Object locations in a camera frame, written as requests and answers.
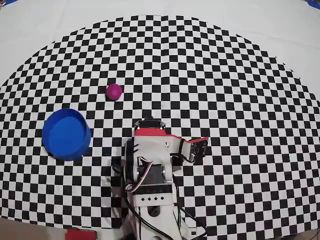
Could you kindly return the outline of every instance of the red part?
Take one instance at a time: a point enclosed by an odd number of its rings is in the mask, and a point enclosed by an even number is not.
[[[68,229],[65,240],[96,240],[97,233],[93,230]]]
[[[135,130],[136,136],[166,136],[167,133],[164,129],[160,128],[140,128]]]
[[[176,139],[182,139],[179,136],[176,135],[172,135],[172,134],[167,134],[166,131],[164,129],[159,129],[159,128],[140,128],[135,130],[134,135],[136,136],[165,136],[165,137],[174,137]],[[197,138],[194,140],[189,140],[189,141],[185,141],[186,143],[189,144],[193,144],[193,143],[197,143],[197,142],[201,142],[204,140],[207,140],[208,137],[202,137],[202,138]]]

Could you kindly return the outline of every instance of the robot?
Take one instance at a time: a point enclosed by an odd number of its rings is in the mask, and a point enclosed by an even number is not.
[[[197,220],[178,205],[173,166],[202,159],[207,144],[208,137],[185,140],[167,134],[165,123],[153,117],[135,123],[134,137],[125,144],[122,172],[124,201],[130,210],[127,221],[136,240],[190,239],[180,211]],[[203,228],[193,240],[206,235]]]

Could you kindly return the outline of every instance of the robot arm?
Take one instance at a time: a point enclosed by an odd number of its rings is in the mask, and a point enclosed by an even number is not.
[[[173,158],[193,163],[204,156],[207,143],[207,137],[186,141],[166,134],[160,121],[135,124],[134,137],[125,146],[124,181],[125,186],[132,185],[125,187],[129,192],[125,197],[135,213],[131,225],[137,240],[182,240],[174,214],[177,192]]]

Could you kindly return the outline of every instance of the blue plastic container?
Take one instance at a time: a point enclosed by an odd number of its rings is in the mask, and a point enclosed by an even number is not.
[[[307,0],[307,3],[316,9],[320,9],[320,2],[319,0]]]
[[[84,117],[71,108],[60,109],[45,121],[42,142],[55,158],[72,161],[81,157],[91,141],[90,128]]]

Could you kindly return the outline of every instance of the white wire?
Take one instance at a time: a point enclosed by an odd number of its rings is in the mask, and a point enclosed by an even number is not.
[[[146,176],[147,176],[147,174],[148,174],[148,172],[149,172],[152,164],[154,163],[153,161],[148,161],[148,160],[146,160],[146,159],[145,159],[144,157],[142,157],[142,156],[140,157],[140,159],[141,159],[142,161],[148,163],[148,166],[147,166],[144,174],[143,174],[142,177],[140,178],[139,182],[136,184],[136,186],[135,186],[134,188],[132,188],[132,184],[128,184],[128,185],[125,186],[124,189],[125,189],[126,191],[130,192],[130,193],[135,192],[135,191],[140,187],[140,185],[142,184],[142,182],[145,180],[145,178],[146,178]]]

